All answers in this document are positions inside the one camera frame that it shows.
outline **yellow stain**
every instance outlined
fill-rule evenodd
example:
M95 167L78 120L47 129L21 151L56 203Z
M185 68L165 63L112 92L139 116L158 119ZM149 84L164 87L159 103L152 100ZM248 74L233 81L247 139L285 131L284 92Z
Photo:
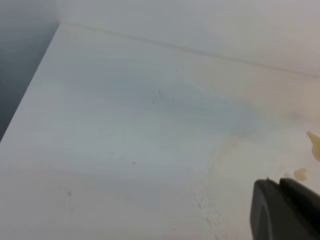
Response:
M315 135L314 133L307 131L306 134L310 138L313 147L312 147L312 153L318 161L320 161L320 137Z

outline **white surface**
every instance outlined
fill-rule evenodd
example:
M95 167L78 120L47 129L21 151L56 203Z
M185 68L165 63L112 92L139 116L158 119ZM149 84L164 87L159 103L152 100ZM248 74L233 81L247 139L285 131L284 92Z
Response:
M1 144L4 239L249 239L257 178L304 167L316 78L62 25Z
M320 76L317 0L69 0L63 20Z

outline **black object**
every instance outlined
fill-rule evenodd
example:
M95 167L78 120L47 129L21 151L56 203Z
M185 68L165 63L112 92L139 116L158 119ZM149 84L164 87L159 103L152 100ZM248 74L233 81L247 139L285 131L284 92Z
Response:
M257 180L250 222L253 240L320 240L320 196L293 179Z

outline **white shelf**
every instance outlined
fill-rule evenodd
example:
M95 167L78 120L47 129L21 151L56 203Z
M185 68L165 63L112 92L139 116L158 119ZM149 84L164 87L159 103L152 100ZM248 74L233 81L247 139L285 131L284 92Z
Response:
M303 167L320 190L306 136L320 133L318 90L315 78L61 25L0 144L1 235L248 239L256 179Z

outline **white wall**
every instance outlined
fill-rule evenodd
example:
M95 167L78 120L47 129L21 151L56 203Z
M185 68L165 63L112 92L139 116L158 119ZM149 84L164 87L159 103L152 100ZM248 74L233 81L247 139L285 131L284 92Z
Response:
M315 0L69 0L65 21L320 76Z

